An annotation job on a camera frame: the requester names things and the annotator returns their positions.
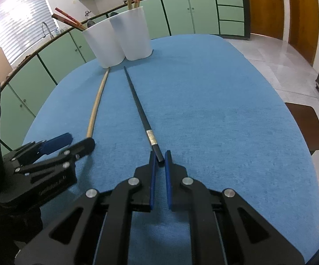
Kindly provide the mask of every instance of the tiled floor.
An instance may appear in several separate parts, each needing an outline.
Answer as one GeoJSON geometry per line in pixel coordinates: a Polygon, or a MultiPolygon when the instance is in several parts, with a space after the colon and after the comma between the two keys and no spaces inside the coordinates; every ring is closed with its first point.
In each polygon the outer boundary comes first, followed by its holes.
{"type": "MultiPolygon", "coordinates": [[[[287,42],[251,35],[250,41],[228,40],[269,81],[284,102],[312,106],[319,118],[317,72],[287,42]]],[[[319,150],[312,156],[319,181],[319,150]]]]}

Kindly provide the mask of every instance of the chair seat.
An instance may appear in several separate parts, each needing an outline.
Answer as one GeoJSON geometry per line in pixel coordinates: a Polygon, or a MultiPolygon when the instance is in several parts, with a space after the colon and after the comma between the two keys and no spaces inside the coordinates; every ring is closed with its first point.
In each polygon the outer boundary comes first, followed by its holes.
{"type": "Polygon", "coordinates": [[[297,122],[300,131],[311,152],[319,150],[319,119],[310,106],[296,103],[285,103],[297,122]]]}

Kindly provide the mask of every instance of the faucet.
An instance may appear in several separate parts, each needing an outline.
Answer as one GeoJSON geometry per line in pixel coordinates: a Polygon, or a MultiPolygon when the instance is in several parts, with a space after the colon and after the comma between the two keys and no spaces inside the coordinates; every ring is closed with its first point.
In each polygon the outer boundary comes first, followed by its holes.
{"type": "Polygon", "coordinates": [[[48,25],[46,24],[46,22],[42,22],[41,23],[41,27],[42,27],[42,32],[43,32],[43,38],[45,38],[45,33],[44,33],[44,29],[43,29],[43,24],[45,24],[45,26],[47,27],[48,33],[51,36],[51,39],[54,38],[54,36],[51,34],[51,30],[49,29],[48,25]]]}

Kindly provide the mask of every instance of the blue table surface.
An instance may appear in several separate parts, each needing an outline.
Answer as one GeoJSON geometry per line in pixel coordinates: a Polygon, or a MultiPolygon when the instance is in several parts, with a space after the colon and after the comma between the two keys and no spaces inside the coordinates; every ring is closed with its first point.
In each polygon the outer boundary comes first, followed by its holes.
{"type": "MultiPolygon", "coordinates": [[[[126,66],[162,152],[170,149],[173,161],[207,188],[235,189],[309,260],[319,248],[319,188],[303,136],[278,94],[220,37],[179,35],[151,43],[150,57],[111,68],[95,150],[77,162],[77,184],[42,207],[44,225],[87,189],[112,189],[148,163],[150,146],[126,66]]],[[[74,143],[85,138],[104,72],[93,60],[67,75],[25,143],[67,132],[74,143]]],[[[161,168],[155,209],[133,214],[129,264],[191,264],[190,248],[187,214],[169,211],[161,168]]]]}

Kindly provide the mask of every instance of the window blind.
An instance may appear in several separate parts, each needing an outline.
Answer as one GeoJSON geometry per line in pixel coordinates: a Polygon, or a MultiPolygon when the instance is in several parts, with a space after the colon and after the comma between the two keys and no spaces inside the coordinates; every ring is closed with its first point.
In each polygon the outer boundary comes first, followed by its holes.
{"type": "Polygon", "coordinates": [[[41,22],[57,28],[45,0],[0,0],[0,47],[10,63],[43,37],[41,22]]]}

